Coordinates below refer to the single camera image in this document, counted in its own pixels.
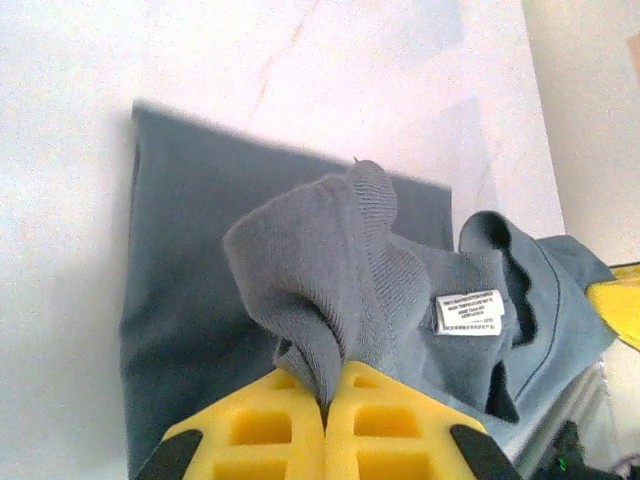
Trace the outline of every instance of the gray sweatshirt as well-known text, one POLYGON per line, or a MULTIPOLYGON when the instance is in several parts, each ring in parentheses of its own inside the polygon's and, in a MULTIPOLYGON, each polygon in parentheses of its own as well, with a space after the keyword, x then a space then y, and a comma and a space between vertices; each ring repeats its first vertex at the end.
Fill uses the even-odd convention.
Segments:
POLYGON ((419 245, 391 232, 396 209, 389 177, 364 161, 242 218, 223 244, 247 311, 322 406, 359 360, 504 444, 616 337, 584 295, 612 275, 573 238, 534 240, 494 212, 467 221, 459 253, 419 245), (490 290, 498 335, 441 334, 437 298, 490 290))

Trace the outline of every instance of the white table surface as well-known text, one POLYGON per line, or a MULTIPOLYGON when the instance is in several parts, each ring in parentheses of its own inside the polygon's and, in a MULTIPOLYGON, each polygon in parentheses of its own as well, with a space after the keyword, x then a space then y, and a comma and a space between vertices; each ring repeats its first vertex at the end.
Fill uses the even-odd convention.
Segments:
POLYGON ((564 231, 520 2, 0 9, 0 478, 124 478, 117 323, 143 98, 564 231))

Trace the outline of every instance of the care label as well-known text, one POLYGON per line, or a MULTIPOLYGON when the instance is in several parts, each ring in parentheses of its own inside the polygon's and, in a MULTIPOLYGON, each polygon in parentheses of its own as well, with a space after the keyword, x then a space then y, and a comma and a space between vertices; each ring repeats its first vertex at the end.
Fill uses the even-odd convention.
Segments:
POLYGON ((504 303, 498 290, 436 297, 438 335, 500 335, 504 303))

